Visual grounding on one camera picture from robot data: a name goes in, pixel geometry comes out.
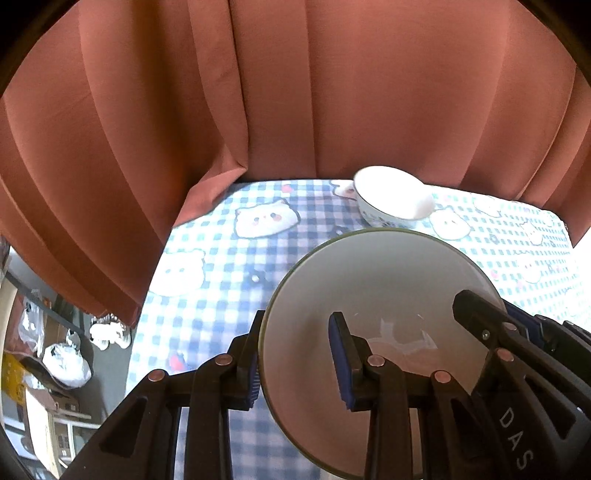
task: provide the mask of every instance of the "curtain fold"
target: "curtain fold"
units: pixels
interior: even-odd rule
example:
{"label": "curtain fold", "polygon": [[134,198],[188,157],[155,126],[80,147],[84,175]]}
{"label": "curtain fold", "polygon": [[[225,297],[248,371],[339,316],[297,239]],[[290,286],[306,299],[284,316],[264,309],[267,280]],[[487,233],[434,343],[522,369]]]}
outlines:
{"label": "curtain fold", "polygon": [[385,164],[591,225],[591,89],[516,0],[80,0],[0,102],[1,232],[130,324],[238,178]]}

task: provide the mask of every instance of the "cartoon cat print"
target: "cartoon cat print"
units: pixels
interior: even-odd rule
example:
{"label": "cartoon cat print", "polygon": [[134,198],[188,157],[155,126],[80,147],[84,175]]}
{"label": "cartoon cat print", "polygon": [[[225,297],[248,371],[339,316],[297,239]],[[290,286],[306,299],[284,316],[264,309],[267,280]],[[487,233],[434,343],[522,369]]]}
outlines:
{"label": "cartoon cat print", "polygon": [[470,225],[451,207],[435,210],[429,217],[433,230],[442,240],[460,240],[472,231]]}
{"label": "cartoon cat print", "polygon": [[203,284],[203,258],[205,253],[164,252],[156,266],[149,290],[160,297],[180,297],[197,290]]}
{"label": "cartoon cat print", "polygon": [[540,220],[544,222],[545,226],[553,227],[560,219],[555,213],[549,210],[540,210]]}
{"label": "cartoon cat print", "polygon": [[527,238],[529,239],[532,245],[541,245],[544,241],[544,235],[540,232],[535,226],[533,226],[529,221],[525,221],[520,223],[521,228],[524,230]]}
{"label": "cartoon cat print", "polygon": [[527,283],[538,283],[542,278],[541,268],[535,264],[535,256],[526,252],[515,256],[519,273]]}
{"label": "cartoon cat print", "polygon": [[261,238],[284,232],[300,222],[300,215],[280,199],[236,210],[234,230],[241,238]]}
{"label": "cartoon cat print", "polygon": [[330,184],[334,187],[333,193],[337,197],[355,200],[355,187],[353,180],[333,180]]}
{"label": "cartoon cat print", "polygon": [[501,201],[490,195],[472,194],[472,203],[479,212],[493,218],[501,217]]}

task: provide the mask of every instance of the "copper rivet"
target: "copper rivet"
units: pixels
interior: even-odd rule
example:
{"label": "copper rivet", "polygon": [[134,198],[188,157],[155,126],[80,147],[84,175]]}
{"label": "copper rivet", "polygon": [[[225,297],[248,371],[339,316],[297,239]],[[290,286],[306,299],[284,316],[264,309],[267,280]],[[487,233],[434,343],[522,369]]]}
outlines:
{"label": "copper rivet", "polygon": [[150,380],[151,382],[159,382],[164,377],[166,377],[166,372],[164,370],[162,370],[161,368],[157,368],[156,370],[152,370],[148,374],[148,380]]}
{"label": "copper rivet", "polygon": [[222,353],[216,357],[216,365],[220,367],[225,367],[226,365],[230,365],[232,363],[232,355],[229,353]]}
{"label": "copper rivet", "polygon": [[499,356],[499,358],[505,362],[512,362],[513,360],[515,360],[515,357],[513,356],[513,354],[507,350],[506,348],[499,348],[496,350],[496,354]]}
{"label": "copper rivet", "polygon": [[372,367],[382,367],[386,363],[383,356],[380,355],[370,355],[368,357],[368,364]]}
{"label": "copper rivet", "polygon": [[435,380],[439,383],[449,383],[452,381],[452,376],[445,370],[437,370],[435,372]]}

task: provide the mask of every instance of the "tablecloth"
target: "tablecloth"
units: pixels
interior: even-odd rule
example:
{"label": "tablecloth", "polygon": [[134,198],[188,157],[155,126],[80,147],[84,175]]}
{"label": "tablecloth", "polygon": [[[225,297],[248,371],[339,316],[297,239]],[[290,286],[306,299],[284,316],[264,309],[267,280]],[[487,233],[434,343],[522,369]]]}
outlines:
{"label": "tablecloth", "polygon": [[[591,313],[564,223],[520,202],[432,187],[436,211],[414,228],[474,260],[501,297],[531,314],[589,327]],[[150,285],[132,347],[127,392],[152,369],[174,374],[225,352],[306,253],[367,228],[350,180],[232,186],[207,215],[175,228]],[[183,411],[175,479],[183,477]],[[262,395],[230,412],[234,478],[317,479],[273,421]]]}

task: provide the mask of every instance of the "white cup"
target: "white cup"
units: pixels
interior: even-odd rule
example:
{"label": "white cup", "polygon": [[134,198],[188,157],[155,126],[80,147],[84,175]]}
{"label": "white cup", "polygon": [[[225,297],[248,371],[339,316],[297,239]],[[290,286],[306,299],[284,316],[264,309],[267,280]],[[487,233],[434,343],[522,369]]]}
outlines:
{"label": "white cup", "polygon": [[397,168],[363,168],[353,184],[361,215],[373,227],[413,228],[435,210],[430,187]]}

